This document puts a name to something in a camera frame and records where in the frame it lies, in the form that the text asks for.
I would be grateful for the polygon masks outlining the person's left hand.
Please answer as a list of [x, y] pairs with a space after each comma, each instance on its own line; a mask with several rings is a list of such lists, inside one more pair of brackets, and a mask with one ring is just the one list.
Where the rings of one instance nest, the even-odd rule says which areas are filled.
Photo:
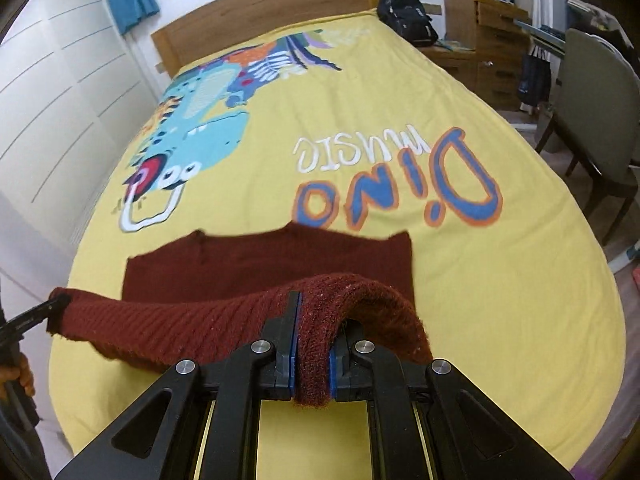
[[8, 398], [7, 382], [18, 382], [28, 396], [32, 398], [35, 395], [35, 377], [24, 353], [20, 354], [16, 365], [0, 366], [0, 399], [2, 401]]

